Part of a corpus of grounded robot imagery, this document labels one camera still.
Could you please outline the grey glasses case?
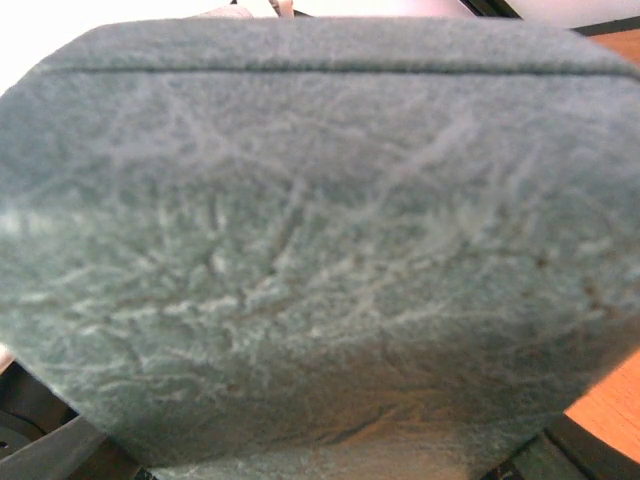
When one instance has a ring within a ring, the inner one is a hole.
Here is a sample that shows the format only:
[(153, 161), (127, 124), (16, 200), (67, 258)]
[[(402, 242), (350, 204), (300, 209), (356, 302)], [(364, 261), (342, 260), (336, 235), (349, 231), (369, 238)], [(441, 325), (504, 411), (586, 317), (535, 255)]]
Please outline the grey glasses case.
[(516, 21), (92, 30), (1, 99), (1, 341), (162, 479), (474, 479), (639, 345), (639, 73)]

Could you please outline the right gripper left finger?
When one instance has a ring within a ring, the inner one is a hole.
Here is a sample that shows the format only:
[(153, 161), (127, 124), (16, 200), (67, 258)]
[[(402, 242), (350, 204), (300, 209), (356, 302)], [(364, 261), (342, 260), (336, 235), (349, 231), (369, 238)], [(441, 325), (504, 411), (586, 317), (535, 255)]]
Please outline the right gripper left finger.
[(140, 470), (17, 361), (1, 361), (3, 479), (134, 479)]

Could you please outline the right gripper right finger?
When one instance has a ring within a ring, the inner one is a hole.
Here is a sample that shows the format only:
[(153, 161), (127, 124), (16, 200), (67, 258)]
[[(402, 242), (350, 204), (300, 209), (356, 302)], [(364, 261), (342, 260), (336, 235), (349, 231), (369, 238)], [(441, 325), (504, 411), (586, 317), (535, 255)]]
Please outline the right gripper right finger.
[(564, 415), (492, 470), (493, 480), (639, 480), (639, 463)]

